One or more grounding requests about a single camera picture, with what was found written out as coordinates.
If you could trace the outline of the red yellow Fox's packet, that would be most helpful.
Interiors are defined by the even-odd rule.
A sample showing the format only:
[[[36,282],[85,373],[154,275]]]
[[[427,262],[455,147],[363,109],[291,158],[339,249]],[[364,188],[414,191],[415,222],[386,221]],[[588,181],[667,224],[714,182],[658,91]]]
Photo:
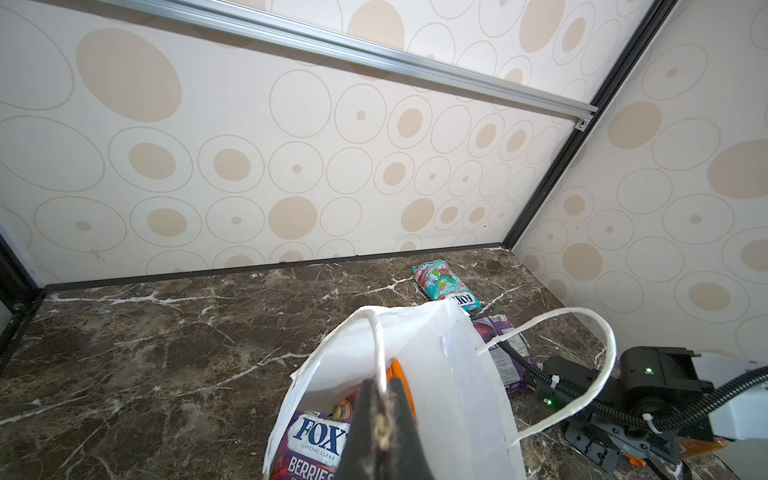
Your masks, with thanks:
[[[657,468],[666,467],[676,470],[682,467],[685,460],[709,454],[728,446],[730,441],[715,437],[711,441],[677,436],[671,441],[653,440],[646,450],[630,449],[626,445],[620,453],[635,466],[654,465]]]

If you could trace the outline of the pink Fox's berries packet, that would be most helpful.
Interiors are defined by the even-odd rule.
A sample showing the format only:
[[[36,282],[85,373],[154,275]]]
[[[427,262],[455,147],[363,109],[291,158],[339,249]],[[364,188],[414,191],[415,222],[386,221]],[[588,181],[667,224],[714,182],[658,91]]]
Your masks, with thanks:
[[[333,479],[359,397],[355,390],[330,412],[296,410],[284,429],[268,479]]]

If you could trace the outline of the orange candy packet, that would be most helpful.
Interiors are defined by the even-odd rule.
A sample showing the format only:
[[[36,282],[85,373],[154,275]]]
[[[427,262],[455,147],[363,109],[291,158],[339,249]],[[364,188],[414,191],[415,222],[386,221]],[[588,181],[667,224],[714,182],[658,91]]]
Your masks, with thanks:
[[[405,372],[404,372],[400,362],[397,359],[393,359],[391,361],[390,366],[386,370],[386,378],[387,378],[387,381],[390,381],[393,378],[397,378],[397,379],[400,380],[400,382],[402,383],[402,386],[403,386],[403,389],[404,389],[404,392],[405,392],[405,396],[406,396],[409,408],[411,410],[412,416],[416,417],[415,405],[414,405],[413,397],[412,397],[412,394],[411,394],[411,390],[410,390],[410,387],[408,385]]]

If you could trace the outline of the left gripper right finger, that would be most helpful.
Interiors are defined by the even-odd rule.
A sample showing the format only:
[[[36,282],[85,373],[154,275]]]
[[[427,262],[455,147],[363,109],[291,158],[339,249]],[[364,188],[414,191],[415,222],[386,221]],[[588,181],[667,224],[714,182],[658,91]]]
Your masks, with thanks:
[[[399,379],[388,381],[383,407],[386,419],[383,434],[383,478],[433,479],[415,419]]]

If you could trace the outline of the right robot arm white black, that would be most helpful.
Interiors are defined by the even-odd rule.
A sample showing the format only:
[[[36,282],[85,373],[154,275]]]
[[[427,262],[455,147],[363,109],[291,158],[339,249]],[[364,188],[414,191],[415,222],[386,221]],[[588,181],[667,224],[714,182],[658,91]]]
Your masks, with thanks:
[[[767,437],[767,368],[714,353],[640,346],[620,374],[565,420],[564,437],[606,472],[626,458],[659,479],[689,479],[686,460]]]

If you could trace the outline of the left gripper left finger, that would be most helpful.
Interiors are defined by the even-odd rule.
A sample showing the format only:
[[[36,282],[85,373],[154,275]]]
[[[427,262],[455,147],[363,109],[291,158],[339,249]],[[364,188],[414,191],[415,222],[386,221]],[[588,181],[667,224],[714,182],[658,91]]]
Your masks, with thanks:
[[[335,478],[384,479],[386,473],[387,411],[376,382],[365,380]]]

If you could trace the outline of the white paper bag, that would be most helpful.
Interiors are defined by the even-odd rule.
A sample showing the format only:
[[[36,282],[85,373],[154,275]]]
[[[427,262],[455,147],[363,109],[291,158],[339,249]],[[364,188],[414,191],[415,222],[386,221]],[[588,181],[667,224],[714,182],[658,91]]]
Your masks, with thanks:
[[[296,410],[329,411],[353,387],[374,380],[379,391],[397,359],[407,378],[416,427],[438,479],[523,479],[520,442],[579,412],[611,376],[616,341],[590,309],[573,309],[601,328],[605,364],[586,392],[544,420],[518,430],[508,395],[485,343],[467,312],[451,300],[416,307],[364,306],[332,330],[291,375],[270,434],[263,474]]]

